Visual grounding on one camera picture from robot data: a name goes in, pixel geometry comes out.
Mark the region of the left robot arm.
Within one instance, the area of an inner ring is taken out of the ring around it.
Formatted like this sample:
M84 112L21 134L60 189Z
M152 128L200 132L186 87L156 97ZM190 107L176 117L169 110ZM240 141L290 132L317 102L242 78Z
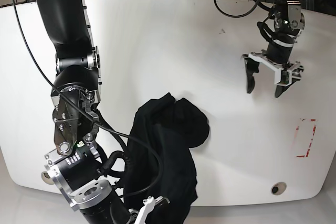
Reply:
M255 87L254 74L259 72L261 63L274 72L276 98L301 80L304 67L298 61L291 63L289 57L304 26L300 0L275 1L268 11L268 17L257 23L260 34L268 42L267 49L260 53L242 55L245 62L247 93L252 93Z

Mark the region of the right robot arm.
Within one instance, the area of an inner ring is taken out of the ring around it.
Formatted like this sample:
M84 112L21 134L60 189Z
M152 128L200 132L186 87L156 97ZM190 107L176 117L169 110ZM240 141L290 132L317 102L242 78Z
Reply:
M113 132L121 149L110 155L96 142L100 129L111 128L97 109L100 58L85 0L36 2L56 50L56 78L51 83L55 149L45 156L47 174L70 207L89 223L146 223L168 199L150 196L135 210L127 208L116 192L134 164L121 134Z

